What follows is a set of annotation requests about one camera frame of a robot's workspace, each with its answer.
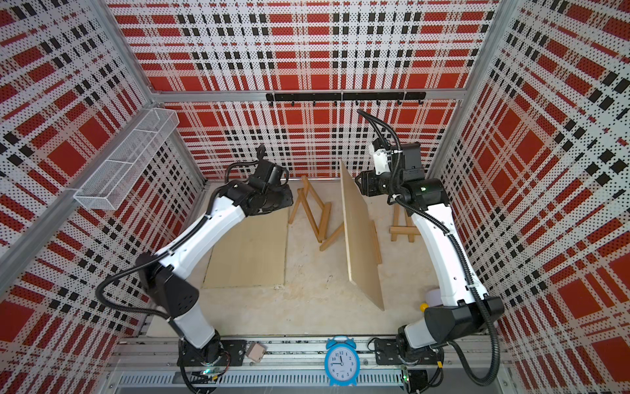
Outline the wooden board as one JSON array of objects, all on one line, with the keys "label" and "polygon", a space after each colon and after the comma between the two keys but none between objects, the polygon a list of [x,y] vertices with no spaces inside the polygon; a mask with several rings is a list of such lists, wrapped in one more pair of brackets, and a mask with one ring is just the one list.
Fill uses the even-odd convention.
[{"label": "wooden board", "polygon": [[378,271],[381,255],[375,228],[354,178],[343,161],[339,165],[349,281],[379,310],[385,310]]},{"label": "wooden board", "polygon": [[203,289],[275,287],[285,282],[289,210],[252,216],[213,247]]}]

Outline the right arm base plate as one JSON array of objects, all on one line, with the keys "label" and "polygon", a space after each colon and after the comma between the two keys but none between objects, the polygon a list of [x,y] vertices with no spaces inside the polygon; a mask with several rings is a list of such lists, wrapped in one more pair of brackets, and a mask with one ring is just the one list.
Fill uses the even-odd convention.
[{"label": "right arm base plate", "polygon": [[371,343],[378,365],[438,365],[444,362],[441,349],[431,346],[413,349],[400,338],[373,338]]}]

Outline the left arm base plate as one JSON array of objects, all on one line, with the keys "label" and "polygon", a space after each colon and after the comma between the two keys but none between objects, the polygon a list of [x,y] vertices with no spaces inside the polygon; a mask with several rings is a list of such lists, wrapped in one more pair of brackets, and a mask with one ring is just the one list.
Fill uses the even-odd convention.
[{"label": "left arm base plate", "polygon": [[186,340],[180,340],[178,346],[178,366],[242,366],[247,341],[221,340],[210,341],[206,346],[197,348]]}]

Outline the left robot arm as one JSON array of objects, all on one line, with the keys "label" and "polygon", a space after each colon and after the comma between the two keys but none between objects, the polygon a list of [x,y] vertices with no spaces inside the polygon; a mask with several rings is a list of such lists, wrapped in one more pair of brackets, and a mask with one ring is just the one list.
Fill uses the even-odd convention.
[{"label": "left robot arm", "polygon": [[[97,300],[117,311],[164,319],[180,338],[181,357],[192,356],[199,364],[214,364],[221,359],[224,351],[220,334],[203,316],[200,292],[188,278],[203,256],[237,224],[248,217],[292,206],[287,170],[268,161],[265,155],[265,146],[257,147],[256,159],[248,163],[254,173],[244,182],[227,177],[224,185],[212,193],[206,213],[177,239],[156,253],[141,254],[133,268],[98,284]],[[157,309],[121,305],[105,296],[108,286],[131,274],[138,274],[141,287]]]}]

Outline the small wooden easel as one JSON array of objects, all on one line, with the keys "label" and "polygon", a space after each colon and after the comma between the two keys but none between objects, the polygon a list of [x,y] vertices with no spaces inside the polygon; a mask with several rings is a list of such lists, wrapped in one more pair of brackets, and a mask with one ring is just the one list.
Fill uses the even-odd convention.
[{"label": "small wooden easel", "polygon": [[418,228],[413,224],[412,219],[400,205],[394,206],[392,223],[389,227],[390,241],[397,242],[403,236],[409,243],[415,243],[416,237],[420,236]]}]

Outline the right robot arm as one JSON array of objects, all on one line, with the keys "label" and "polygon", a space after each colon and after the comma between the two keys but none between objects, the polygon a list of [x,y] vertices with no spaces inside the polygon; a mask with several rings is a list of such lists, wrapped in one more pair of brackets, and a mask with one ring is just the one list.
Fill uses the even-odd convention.
[{"label": "right robot arm", "polygon": [[[451,346],[468,378],[477,386],[495,382],[500,369],[500,342],[495,322],[505,312],[503,301],[492,296],[474,272],[454,225],[446,189],[426,175],[418,143],[404,144],[394,128],[364,110],[359,116],[377,133],[368,149],[374,168],[354,179],[362,195],[385,195],[387,203],[403,208],[418,228],[428,249],[439,284],[440,303],[424,310],[415,323],[399,328],[396,355],[406,366],[440,365]],[[491,344],[487,372],[473,372],[459,338],[486,331]]]}]

